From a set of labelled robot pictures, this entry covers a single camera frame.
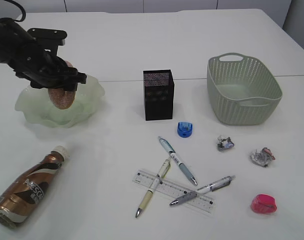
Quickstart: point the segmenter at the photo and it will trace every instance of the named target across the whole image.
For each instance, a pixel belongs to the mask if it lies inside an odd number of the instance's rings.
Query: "yellow pen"
[[[135,214],[136,218],[144,211],[147,204],[150,202],[155,189],[157,188],[158,184],[160,183],[160,180],[165,177],[165,175],[168,172],[168,170],[170,169],[170,167],[171,167],[171,164],[170,164],[170,157],[169,157],[168,159],[165,160],[161,169],[159,170],[158,174],[156,175],[156,178],[152,182],[150,188],[147,190],[140,206],[138,207],[138,210],[136,211],[136,214]]]

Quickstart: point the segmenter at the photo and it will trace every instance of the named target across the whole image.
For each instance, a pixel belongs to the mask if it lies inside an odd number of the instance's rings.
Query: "white table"
[[[144,119],[141,81],[103,82],[106,97],[100,112],[69,129],[26,123],[22,113],[13,110],[25,82],[8,89],[8,83],[0,81],[0,95],[8,96],[0,98],[0,194],[55,145],[73,149],[36,212],[16,232],[0,225],[0,240],[304,240],[304,76],[277,80],[284,97],[259,126],[219,123],[209,105],[206,81],[196,79],[175,81],[173,120],[150,122]],[[194,124],[188,139],[175,132],[177,122],[184,120]],[[200,185],[237,176],[229,187],[211,194],[217,199],[213,217],[185,206],[169,208],[170,199],[156,193],[143,215],[134,218],[146,190],[132,178],[139,168],[160,168],[167,157],[156,138],[160,134]],[[231,136],[235,148],[218,152],[215,139],[220,134]],[[251,150],[265,146],[276,156],[269,168],[249,161]],[[167,177],[191,187],[175,165]],[[275,214],[251,212],[249,205],[260,193],[276,198]]]
[[[206,77],[208,59],[236,52],[260,59],[275,76],[304,75],[304,50],[263,11],[29,13],[29,28],[68,34],[58,55],[100,81],[137,81],[143,70],[174,79]]]

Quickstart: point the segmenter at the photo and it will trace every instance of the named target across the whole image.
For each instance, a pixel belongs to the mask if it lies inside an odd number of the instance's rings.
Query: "green glass bowl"
[[[87,76],[86,84],[78,84],[75,100],[68,109],[60,110],[51,102],[47,89],[25,88],[15,104],[15,110],[24,113],[28,123],[52,128],[69,128],[88,119],[98,110],[104,96],[104,88],[98,80]]]

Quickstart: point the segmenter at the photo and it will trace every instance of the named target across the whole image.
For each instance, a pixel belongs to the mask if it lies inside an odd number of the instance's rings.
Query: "laundry basket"
[[[238,61],[223,61],[239,56]],[[282,90],[267,67],[257,58],[227,53],[209,59],[207,90],[218,120],[228,125],[257,125],[273,113]]]

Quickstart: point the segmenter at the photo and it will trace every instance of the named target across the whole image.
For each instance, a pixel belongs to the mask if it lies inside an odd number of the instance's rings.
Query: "black pen holder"
[[[144,71],[145,119],[173,118],[174,81],[171,70]]]

